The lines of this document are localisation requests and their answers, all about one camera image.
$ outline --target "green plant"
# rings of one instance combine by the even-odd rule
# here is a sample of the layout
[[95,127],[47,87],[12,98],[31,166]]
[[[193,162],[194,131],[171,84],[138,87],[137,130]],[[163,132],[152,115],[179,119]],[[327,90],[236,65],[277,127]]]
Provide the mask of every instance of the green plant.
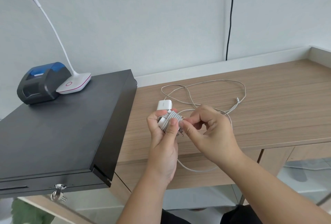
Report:
[[50,224],[54,216],[20,199],[12,203],[13,224]]

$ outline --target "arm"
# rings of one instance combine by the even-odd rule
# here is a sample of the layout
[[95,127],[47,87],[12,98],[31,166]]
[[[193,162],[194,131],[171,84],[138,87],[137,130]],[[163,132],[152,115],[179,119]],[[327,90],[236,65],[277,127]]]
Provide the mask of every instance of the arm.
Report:
[[[200,134],[205,124],[207,131]],[[331,223],[331,215],[301,196],[238,147],[229,120],[211,107],[200,106],[180,122],[195,146],[241,189],[263,223]]]
[[176,171],[178,144],[175,140],[178,121],[171,119],[164,134],[158,126],[160,110],[147,117],[152,140],[146,171],[127,201],[117,224],[160,223],[163,196]]

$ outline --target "fingernail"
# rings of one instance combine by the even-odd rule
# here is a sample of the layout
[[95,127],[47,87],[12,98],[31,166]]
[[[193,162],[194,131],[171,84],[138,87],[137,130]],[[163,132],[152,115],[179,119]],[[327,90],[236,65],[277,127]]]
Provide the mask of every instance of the fingernail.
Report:
[[175,124],[176,124],[176,119],[174,119],[174,118],[170,119],[170,124],[171,124],[172,126],[175,125]]

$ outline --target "black cable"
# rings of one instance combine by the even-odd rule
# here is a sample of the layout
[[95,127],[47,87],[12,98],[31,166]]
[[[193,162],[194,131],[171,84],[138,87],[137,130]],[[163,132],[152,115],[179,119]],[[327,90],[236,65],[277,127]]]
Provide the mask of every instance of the black cable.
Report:
[[226,55],[225,55],[225,60],[226,61],[227,61],[227,53],[228,53],[228,50],[229,50],[229,42],[230,42],[231,23],[232,23],[232,8],[233,8],[233,0],[231,0],[229,36],[228,36],[228,43],[226,45]]

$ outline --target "charging cable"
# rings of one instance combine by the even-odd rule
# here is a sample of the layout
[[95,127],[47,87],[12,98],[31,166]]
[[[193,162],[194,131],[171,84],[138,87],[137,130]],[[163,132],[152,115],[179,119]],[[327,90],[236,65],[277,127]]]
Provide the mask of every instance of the charging cable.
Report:
[[[239,83],[239,84],[241,84],[241,85],[244,87],[245,95],[243,96],[242,99],[239,99],[239,98],[237,97],[237,98],[236,98],[236,103],[235,103],[235,105],[232,106],[229,110],[223,111],[223,110],[220,110],[220,109],[218,109],[218,108],[214,108],[214,107],[212,107],[212,108],[215,109],[216,111],[222,113],[223,115],[226,115],[226,116],[229,118],[230,123],[231,123],[231,128],[232,128],[232,120],[231,120],[231,117],[229,116],[229,113],[232,112],[234,109],[236,109],[237,106],[238,106],[238,105],[239,105],[239,104],[240,104],[240,103],[246,98],[246,86],[245,86],[242,82],[234,81],[234,80],[228,80],[228,79],[216,79],[216,80],[209,80],[209,81],[199,82],[199,83],[195,83],[195,84],[190,84],[190,85],[188,85],[188,86],[185,86],[185,85],[182,85],[182,84],[168,84],[168,85],[163,86],[163,87],[161,88],[161,92],[165,95],[164,100],[166,100],[168,97],[170,97],[170,98],[172,98],[172,99],[174,99],[174,100],[176,100],[176,101],[178,101],[178,102],[180,102],[180,103],[183,103],[183,104],[190,104],[190,105],[193,105],[195,108],[197,108],[197,107],[198,107],[199,105],[201,105],[201,104],[194,103],[194,101],[193,101],[193,99],[192,99],[192,96],[191,96],[191,93],[190,93],[190,91],[188,90],[188,87],[190,87],[190,86],[194,86],[194,85],[197,85],[197,84],[205,84],[205,83],[209,83],[209,82],[217,82],[217,81],[225,81],[225,82]],[[164,92],[163,92],[163,88],[165,88],[165,87],[169,87],[169,86],[180,86],[180,87],[174,89],[174,90],[173,90],[172,92],[170,92],[169,94],[164,93]],[[176,98],[170,96],[173,92],[175,92],[175,91],[177,91],[177,90],[179,90],[179,89],[183,89],[183,88],[187,90],[188,95],[189,95],[190,100],[191,100],[192,103],[184,102],[184,101],[180,101],[179,99],[176,99]],[[194,111],[194,110],[195,110],[195,109],[185,109],[185,110],[181,110],[180,112],[175,113],[175,114],[173,114],[173,115],[176,116],[176,115],[178,115],[178,114],[180,114],[180,113],[182,113],[182,112],[184,112],[184,111]],[[213,171],[214,169],[217,168],[217,166],[216,166],[216,167],[213,167],[213,168],[208,169],[208,170],[194,170],[194,169],[190,169],[190,168],[184,166],[183,163],[179,161],[179,159],[177,159],[177,161],[178,161],[178,163],[179,163],[182,167],[184,167],[185,169],[187,169],[187,170],[189,170],[189,171],[191,171],[191,172],[197,172],[197,173],[201,173],[201,172],[210,172],[210,171]]]

